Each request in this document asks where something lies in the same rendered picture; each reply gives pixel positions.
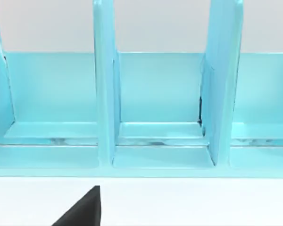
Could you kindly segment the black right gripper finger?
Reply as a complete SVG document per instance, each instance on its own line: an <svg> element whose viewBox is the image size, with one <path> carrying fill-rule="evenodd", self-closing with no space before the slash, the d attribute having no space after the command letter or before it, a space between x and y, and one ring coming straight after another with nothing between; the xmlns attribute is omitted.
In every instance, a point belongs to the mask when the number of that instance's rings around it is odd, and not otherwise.
<svg viewBox="0 0 283 226"><path fill-rule="evenodd" d="M52 226L100 226L100 186L94 186Z"/></svg>

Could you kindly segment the light blue rack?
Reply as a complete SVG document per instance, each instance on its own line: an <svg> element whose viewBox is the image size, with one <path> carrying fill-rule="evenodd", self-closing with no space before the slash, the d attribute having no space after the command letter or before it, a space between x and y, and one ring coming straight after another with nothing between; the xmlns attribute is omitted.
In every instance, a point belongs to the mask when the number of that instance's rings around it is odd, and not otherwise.
<svg viewBox="0 0 283 226"><path fill-rule="evenodd" d="M283 53L241 52L245 0L210 0L201 53L120 51L89 1L92 51L0 25L0 177L283 178Z"/></svg>

